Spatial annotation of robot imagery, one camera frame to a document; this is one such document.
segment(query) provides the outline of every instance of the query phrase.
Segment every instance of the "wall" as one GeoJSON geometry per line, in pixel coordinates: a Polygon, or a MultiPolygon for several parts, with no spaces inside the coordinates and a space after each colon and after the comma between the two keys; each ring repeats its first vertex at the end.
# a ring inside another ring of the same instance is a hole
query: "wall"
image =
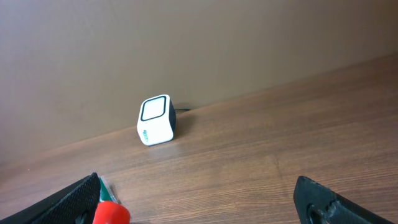
{"type": "Polygon", "coordinates": [[[2,160],[392,53],[395,0],[0,1],[2,160]]]}

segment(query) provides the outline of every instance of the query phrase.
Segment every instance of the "red round object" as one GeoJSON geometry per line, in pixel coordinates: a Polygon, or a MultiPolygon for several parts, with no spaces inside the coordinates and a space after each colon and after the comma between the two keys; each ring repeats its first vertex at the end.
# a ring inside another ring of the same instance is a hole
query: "red round object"
{"type": "Polygon", "coordinates": [[[95,211],[93,224],[129,224],[130,213],[118,203],[101,202],[95,211]]]}

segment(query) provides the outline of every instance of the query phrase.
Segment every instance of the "green object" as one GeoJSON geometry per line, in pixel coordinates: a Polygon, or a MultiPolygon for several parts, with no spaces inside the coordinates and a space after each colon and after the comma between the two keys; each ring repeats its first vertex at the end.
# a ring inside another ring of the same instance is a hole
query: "green object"
{"type": "Polygon", "coordinates": [[[115,202],[117,203],[116,197],[113,195],[112,190],[109,188],[108,183],[105,181],[104,176],[99,178],[101,183],[101,193],[99,194],[99,202],[115,202]]]}

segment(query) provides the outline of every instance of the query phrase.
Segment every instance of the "gray wall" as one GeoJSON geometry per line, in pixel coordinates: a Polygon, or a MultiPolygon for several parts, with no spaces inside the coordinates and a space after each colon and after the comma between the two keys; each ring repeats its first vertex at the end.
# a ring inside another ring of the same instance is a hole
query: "gray wall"
{"type": "Polygon", "coordinates": [[[396,2],[0,1],[2,159],[390,54],[396,2]]]}

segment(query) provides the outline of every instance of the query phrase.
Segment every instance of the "wood grain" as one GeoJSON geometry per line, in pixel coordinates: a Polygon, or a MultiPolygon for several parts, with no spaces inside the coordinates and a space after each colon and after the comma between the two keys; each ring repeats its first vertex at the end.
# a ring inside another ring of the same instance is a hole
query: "wood grain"
{"type": "Polygon", "coordinates": [[[176,138],[131,127],[0,165],[0,218],[92,173],[133,223],[298,223],[306,175],[398,222],[398,55],[180,113],[176,138]]]}

